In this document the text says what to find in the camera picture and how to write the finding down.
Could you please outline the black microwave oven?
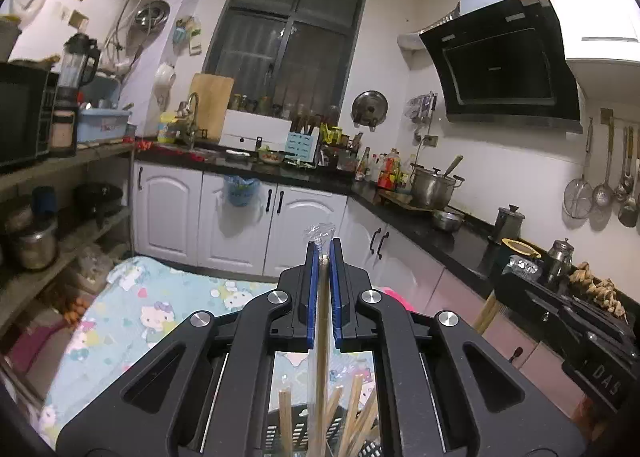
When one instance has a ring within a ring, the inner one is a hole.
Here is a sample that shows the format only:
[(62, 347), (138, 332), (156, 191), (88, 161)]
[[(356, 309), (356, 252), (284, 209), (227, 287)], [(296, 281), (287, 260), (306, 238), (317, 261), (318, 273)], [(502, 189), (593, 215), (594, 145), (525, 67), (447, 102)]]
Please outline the black microwave oven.
[(9, 171), (49, 154), (58, 75), (14, 62), (1, 64), (0, 165)]

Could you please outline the ginger roots pile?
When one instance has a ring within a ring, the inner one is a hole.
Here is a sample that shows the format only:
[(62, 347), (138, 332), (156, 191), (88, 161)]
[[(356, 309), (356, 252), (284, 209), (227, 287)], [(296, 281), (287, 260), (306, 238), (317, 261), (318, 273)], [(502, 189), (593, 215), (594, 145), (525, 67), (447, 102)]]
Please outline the ginger roots pile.
[(600, 307), (615, 318), (626, 321), (626, 310), (618, 299), (617, 288), (610, 278), (600, 279), (592, 273), (588, 262), (579, 263), (568, 275), (570, 291), (578, 298)]

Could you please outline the hello kitty tablecloth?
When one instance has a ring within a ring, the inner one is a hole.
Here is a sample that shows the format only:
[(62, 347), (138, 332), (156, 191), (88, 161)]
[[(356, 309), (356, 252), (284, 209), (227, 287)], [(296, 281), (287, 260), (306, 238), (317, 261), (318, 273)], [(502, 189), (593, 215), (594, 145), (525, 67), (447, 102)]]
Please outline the hello kitty tablecloth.
[[(191, 313), (206, 310), (220, 317), (242, 310), (251, 299), (277, 285), (209, 277), (174, 269), (148, 257), (119, 263), (106, 275), (106, 287), (73, 328), (38, 418), (40, 437), (55, 448), (64, 425)], [(279, 393), (291, 392), (292, 407), (308, 394), (309, 355), (274, 356), (269, 414), (279, 408)], [(352, 381), (362, 376), (358, 411), (375, 390), (370, 352), (332, 349), (329, 395), (342, 388), (340, 407), (349, 404)]]

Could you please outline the chopsticks compartment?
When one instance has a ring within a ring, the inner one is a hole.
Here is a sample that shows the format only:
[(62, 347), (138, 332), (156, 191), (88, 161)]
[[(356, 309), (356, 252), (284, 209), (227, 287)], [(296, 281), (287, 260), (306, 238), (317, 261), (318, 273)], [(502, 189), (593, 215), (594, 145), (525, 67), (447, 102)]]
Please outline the chopsticks compartment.
[(293, 456), (293, 422), (291, 391), (289, 389), (279, 392), (279, 422), (281, 433), (282, 455)]
[(363, 377), (356, 375), (352, 378), (350, 387), (343, 433), (337, 448), (338, 457), (357, 456), (378, 417), (378, 398), (375, 387), (371, 388), (364, 406), (359, 408), (362, 388)]

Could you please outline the blue knife block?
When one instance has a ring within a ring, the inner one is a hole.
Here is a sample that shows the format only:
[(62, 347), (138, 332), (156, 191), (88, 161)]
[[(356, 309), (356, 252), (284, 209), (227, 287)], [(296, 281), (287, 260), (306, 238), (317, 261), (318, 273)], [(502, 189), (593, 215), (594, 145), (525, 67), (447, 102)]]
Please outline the blue knife block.
[(286, 157), (294, 161), (314, 164), (318, 137), (319, 132), (317, 130), (314, 130), (311, 134), (296, 132), (288, 133), (288, 139), (286, 140), (284, 148)]

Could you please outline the hanging pot lid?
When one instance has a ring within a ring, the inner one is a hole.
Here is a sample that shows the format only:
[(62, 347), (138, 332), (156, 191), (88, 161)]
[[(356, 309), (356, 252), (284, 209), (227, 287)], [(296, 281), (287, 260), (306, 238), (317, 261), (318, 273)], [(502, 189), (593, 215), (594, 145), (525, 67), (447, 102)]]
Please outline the hanging pot lid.
[(388, 102), (379, 91), (364, 91), (352, 102), (350, 117), (354, 125), (365, 126), (374, 132), (379, 124), (382, 124), (387, 116)]

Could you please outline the steel kettle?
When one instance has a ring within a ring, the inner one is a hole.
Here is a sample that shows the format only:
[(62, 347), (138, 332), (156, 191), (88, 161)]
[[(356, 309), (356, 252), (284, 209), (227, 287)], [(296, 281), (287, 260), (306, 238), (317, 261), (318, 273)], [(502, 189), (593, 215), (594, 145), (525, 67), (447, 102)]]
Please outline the steel kettle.
[(546, 284), (549, 288), (558, 287), (560, 280), (570, 273), (574, 247), (567, 238), (557, 239), (548, 251)]

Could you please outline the blue hanging bag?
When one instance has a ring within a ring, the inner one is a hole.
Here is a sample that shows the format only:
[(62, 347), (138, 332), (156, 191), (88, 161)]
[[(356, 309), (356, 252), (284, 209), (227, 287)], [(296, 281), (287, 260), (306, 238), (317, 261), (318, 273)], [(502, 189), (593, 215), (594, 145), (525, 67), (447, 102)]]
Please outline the blue hanging bag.
[(248, 206), (258, 194), (260, 180), (245, 178), (239, 175), (229, 175), (224, 178), (224, 195), (231, 206)]

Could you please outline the steel pot on shelf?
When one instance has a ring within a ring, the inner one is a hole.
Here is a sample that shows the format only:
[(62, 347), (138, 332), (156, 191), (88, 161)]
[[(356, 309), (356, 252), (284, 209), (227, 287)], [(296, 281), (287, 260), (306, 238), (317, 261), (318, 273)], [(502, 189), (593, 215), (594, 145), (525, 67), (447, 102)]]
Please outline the steel pot on shelf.
[(55, 222), (34, 224), (15, 238), (15, 250), (21, 266), (29, 271), (41, 271), (58, 255)]

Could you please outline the steel stock pot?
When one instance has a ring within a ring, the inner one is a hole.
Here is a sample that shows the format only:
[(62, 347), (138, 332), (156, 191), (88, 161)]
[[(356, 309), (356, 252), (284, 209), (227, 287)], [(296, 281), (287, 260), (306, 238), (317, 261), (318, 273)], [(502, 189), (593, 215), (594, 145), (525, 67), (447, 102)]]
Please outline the steel stock pot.
[(443, 210), (450, 203), (454, 191), (464, 183), (464, 178), (445, 176), (439, 169), (425, 169), (422, 165), (413, 167), (411, 201), (426, 209)]

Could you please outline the dark window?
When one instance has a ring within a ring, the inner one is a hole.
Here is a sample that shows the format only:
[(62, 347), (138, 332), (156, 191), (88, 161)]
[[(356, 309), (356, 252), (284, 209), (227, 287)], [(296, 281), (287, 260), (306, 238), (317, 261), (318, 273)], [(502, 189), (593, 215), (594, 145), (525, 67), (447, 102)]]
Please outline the dark window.
[(233, 81), (243, 110), (340, 119), (364, 0), (228, 0), (202, 68)]

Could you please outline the wooden cutting board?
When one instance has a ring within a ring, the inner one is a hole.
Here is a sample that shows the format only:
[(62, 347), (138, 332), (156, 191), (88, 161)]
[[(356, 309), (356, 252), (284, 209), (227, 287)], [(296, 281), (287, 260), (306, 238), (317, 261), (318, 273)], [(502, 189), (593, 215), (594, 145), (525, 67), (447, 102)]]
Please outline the wooden cutting board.
[(232, 78), (216, 74), (197, 73), (193, 77), (190, 94), (198, 95), (198, 138), (215, 143), (221, 138), (233, 84)]

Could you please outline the chopsticks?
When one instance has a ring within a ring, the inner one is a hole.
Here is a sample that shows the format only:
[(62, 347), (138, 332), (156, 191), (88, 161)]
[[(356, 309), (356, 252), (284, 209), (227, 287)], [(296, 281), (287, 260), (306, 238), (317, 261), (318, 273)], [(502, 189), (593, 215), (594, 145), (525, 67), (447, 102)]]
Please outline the chopsticks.
[(311, 272), (312, 290), (309, 310), (312, 318), (312, 347), (308, 359), (307, 434), (308, 456), (323, 456), (326, 450), (324, 411), (328, 403), (329, 360), (331, 355), (331, 297), (329, 283), (329, 251), (335, 225), (320, 223), (308, 229), (307, 237), (314, 245), (314, 268)]

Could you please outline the light blue dish tub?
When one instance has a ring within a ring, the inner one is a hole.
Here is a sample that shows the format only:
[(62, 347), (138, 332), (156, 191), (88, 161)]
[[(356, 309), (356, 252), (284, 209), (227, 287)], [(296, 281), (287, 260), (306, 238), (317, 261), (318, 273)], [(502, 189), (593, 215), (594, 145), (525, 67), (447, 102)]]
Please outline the light blue dish tub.
[(102, 143), (121, 139), (126, 134), (130, 112), (126, 110), (87, 108), (78, 119), (78, 143)]

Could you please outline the blender with black lid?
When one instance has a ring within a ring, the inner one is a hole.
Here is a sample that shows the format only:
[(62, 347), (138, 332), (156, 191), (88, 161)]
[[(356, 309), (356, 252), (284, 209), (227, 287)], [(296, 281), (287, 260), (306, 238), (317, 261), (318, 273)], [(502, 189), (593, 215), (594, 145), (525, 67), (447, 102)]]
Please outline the blender with black lid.
[(96, 76), (100, 55), (98, 42), (85, 33), (78, 32), (65, 42), (56, 87), (57, 102), (77, 104), (79, 89)]

